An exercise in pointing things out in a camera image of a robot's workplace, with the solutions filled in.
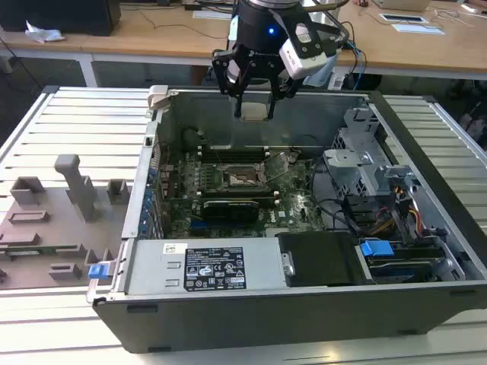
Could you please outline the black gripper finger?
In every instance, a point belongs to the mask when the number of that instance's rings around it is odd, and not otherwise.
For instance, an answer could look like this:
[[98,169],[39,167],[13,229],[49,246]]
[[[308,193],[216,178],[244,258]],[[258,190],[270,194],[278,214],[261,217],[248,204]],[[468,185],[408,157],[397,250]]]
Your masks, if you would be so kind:
[[276,103],[285,98],[292,98],[298,91],[299,80],[289,75],[282,61],[268,62],[267,75],[271,85],[267,119],[272,119]]
[[220,92],[223,95],[233,97],[236,100],[234,116],[241,117],[242,96],[244,84],[242,83],[240,72],[237,72],[237,78],[234,83],[227,76],[231,63],[237,63],[237,50],[216,49],[212,52],[212,67],[218,82]]

